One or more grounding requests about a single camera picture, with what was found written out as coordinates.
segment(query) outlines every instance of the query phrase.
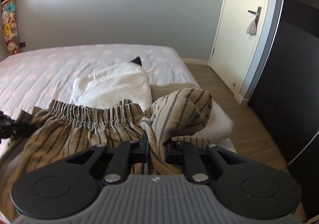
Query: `gray wall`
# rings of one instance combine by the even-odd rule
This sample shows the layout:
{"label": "gray wall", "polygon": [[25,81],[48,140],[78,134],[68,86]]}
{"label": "gray wall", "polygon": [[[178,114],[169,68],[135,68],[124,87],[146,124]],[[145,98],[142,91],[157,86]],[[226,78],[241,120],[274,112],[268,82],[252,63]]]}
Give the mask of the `gray wall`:
{"label": "gray wall", "polygon": [[208,60],[222,0],[17,0],[24,51],[96,43],[173,47]]}

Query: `plush toy organizer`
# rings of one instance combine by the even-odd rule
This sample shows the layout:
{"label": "plush toy organizer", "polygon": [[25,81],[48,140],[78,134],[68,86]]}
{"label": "plush toy organizer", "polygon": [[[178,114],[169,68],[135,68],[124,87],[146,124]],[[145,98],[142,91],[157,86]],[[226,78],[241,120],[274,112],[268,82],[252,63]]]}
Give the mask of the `plush toy organizer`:
{"label": "plush toy organizer", "polygon": [[8,54],[20,53],[15,0],[1,0],[2,29]]}

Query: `door handle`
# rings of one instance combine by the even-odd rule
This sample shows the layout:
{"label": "door handle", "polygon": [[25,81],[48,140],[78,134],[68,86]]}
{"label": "door handle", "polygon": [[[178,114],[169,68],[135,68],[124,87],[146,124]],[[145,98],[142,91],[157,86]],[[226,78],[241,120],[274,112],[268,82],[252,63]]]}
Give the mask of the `door handle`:
{"label": "door handle", "polygon": [[261,9],[262,9],[262,7],[258,7],[257,12],[252,11],[252,10],[248,10],[248,13],[252,13],[252,14],[256,15],[256,19],[255,19],[255,20],[256,20],[256,26],[258,26],[258,22],[259,22],[259,18],[260,18]]}

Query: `elastic waistband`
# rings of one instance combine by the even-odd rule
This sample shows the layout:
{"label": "elastic waistband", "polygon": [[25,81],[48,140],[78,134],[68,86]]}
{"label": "elastic waistband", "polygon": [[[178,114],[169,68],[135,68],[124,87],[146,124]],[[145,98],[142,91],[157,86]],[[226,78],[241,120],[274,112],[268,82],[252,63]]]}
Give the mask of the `elastic waistband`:
{"label": "elastic waistband", "polygon": [[134,123],[137,121],[137,116],[143,115],[141,107],[132,103],[129,99],[119,101],[115,106],[108,109],[94,109],[53,100],[48,110],[62,120],[84,126],[100,125],[101,123],[104,125]]}

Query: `beige cloth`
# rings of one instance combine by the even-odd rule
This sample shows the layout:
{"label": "beige cloth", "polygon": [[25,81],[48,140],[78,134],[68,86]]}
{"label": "beige cloth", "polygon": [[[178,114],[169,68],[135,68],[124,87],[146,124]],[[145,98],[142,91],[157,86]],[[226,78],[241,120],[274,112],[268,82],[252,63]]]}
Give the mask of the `beige cloth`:
{"label": "beige cloth", "polygon": [[205,127],[211,106],[208,91],[182,89],[159,98],[144,113],[130,100],[120,101],[109,109],[52,101],[46,110],[35,107],[32,114],[22,111],[17,122],[28,121],[38,130],[28,139],[12,138],[10,149],[0,159],[0,211],[10,221],[18,217],[10,190],[23,173],[98,143],[113,148],[122,141],[141,139],[144,130],[149,139],[151,161],[133,165],[131,173],[179,174],[179,169],[165,163],[163,144],[169,139],[183,139],[204,147],[208,140],[192,139],[189,135]]}

